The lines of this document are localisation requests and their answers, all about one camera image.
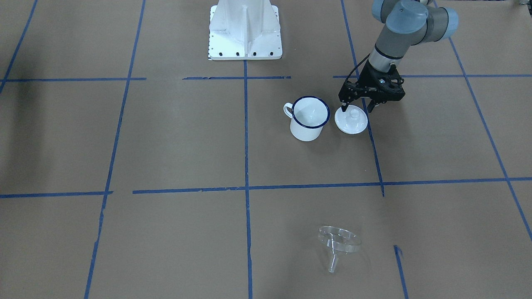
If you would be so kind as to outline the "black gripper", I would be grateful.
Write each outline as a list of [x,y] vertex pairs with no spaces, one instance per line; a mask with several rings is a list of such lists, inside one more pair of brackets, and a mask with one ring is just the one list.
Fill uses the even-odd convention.
[[349,79],[358,67],[359,65],[349,73],[338,93],[342,103],[342,112],[346,112],[349,104],[361,97],[371,99],[367,105],[367,113],[371,113],[378,104],[400,101],[405,96],[406,93],[402,87],[404,79],[397,71],[395,63],[391,63],[391,68],[388,71],[382,72],[367,62],[358,80],[352,83]]

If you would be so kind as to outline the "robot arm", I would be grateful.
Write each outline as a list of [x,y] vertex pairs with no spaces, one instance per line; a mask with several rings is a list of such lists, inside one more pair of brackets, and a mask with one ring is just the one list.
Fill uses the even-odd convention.
[[433,7],[429,0],[375,0],[372,15],[384,26],[372,51],[359,63],[355,83],[344,80],[338,93],[341,111],[361,97],[370,98],[367,112],[405,96],[398,64],[411,46],[447,39],[456,32],[459,17],[452,8]]

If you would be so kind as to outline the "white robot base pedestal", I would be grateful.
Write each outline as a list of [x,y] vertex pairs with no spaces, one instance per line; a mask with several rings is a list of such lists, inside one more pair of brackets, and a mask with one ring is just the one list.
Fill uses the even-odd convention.
[[209,10],[208,58],[281,59],[278,7],[269,0],[219,0]]

